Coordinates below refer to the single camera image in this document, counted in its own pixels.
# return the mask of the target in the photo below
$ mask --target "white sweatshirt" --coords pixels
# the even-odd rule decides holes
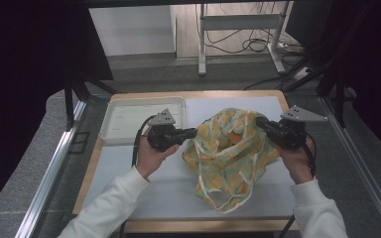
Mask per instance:
[[[60,238],[109,237],[133,212],[138,196],[149,185],[132,168],[117,177],[63,230]],[[304,238],[347,237],[342,216],[333,200],[327,199],[313,180],[291,188],[295,216]]]

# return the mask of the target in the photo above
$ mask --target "drawstring bag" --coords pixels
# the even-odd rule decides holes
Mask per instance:
[[[198,176],[195,195],[227,213],[252,195],[253,183],[279,157],[256,126],[255,111],[226,108],[197,127],[183,159]]]

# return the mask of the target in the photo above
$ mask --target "gray carpet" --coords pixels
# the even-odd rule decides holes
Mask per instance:
[[[252,83],[277,76],[274,66],[265,60],[211,63],[207,66],[206,76],[197,75],[197,66],[194,64],[113,68],[112,72],[115,81],[106,83],[121,92],[241,90]],[[279,83],[280,81],[272,80],[250,89],[274,89]],[[316,85],[317,82],[313,81],[294,93],[286,94],[289,105],[297,104],[315,113],[324,114],[315,97]],[[94,96],[87,102],[87,120],[77,130],[78,133],[89,134],[88,144],[82,154],[70,154],[64,161],[34,237],[56,237],[72,219],[70,213],[110,97],[95,86],[89,84],[88,88]],[[0,194],[0,237],[14,237],[16,234],[64,131],[64,94],[60,92],[52,96],[47,109],[35,139]],[[381,185],[381,143],[361,122],[349,104],[345,107],[345,122],[359,145],[364,160]],[[344,217],[348,235],[361,238],[381,237],[381,215],[331,125],[309,123],[308,130],[317,141],[317,177],[320,187],[325,195],[335,199]],[[71,150],[75,152],[78,148],[72,147]],[[245,235],[247,236],[233,234],[233,237],[278,237],[278,232]],[[130,236],[156,237],[154,234]],[[223,234],[206,235],[216,236],[225,237]],[[172,234],[159,234],[157,237],[172,237]],[[300,235],[298,232],[290,232],[287,237]]]

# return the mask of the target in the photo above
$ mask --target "sleeve cuff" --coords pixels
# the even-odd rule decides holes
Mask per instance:
[[[328,200],[321,192],[316,179],[293,185],[291,191],[296,200],[296,207],[309,206]]]
[[[135,167],[132,167],[127,174],[117,177],[116,181],[124,185],[134,201],[138,200],[138,196],[150,184],[139,174]]]

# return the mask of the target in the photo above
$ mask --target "person's left hand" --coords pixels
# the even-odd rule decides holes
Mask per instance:
[[[138,147],[138,163],[136,169],[144,179],[147,179],[150,174],[160,167],[166,157],[174,154],[179,148],[179,145],[173,145],[165,152],[159,152],[152,148],[147,140],[147,135],[150,130],[151,127],[141,136]]]

